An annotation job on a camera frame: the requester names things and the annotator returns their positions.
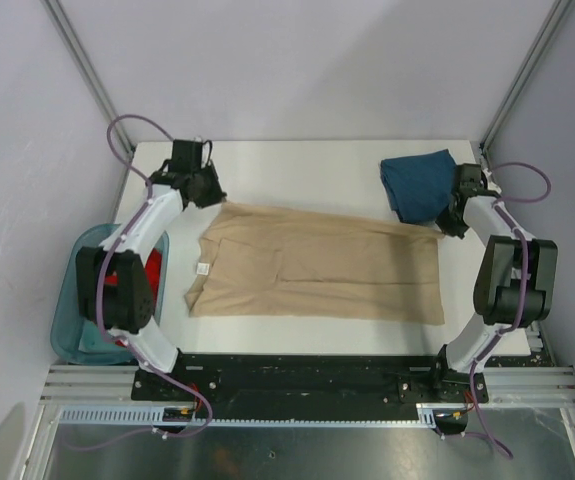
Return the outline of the beige t shirt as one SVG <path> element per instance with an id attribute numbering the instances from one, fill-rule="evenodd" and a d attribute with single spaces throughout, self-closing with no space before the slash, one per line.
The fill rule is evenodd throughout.
<path id="1" fill-rule="evenodd" d="M 330 317 L 441 325 L 427 227 L 227 202 L 199 239 L 194 317 Z"/>

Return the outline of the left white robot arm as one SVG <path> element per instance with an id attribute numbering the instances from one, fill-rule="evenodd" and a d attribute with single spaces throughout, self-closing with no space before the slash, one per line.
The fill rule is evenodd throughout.
<path id="1" fill-rule="evenodd" d="M 97 325 L 105 340 L 121 342 L 143 369 L 156 372 L 152 385 L 169 400 L 186 392 L 188 376 L 175 367 L 179 350 L 155 320 L 146 263 L 189 204 L 206 208 L 225 199 L 211 160 L 166 160 L 145 179 L 142 201 L 131 217 L 99 246 L 83 247 L 76 254 L 80 313 Z"/>

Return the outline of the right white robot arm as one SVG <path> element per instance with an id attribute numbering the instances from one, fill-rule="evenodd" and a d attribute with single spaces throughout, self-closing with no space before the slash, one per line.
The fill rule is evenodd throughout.
<path id="1" fill-rule="evenodd" d="M 451 401 L 480 373 L 502 339 L 547 318 L 553 303 L 558 246 L 534 237 L 493 192 L 455 193 L 437 225 L 452 237 L 471 230 L 485 244 L 472 294 L 474 314 L 461 333 L 443 345 L 430 393 Z"/>

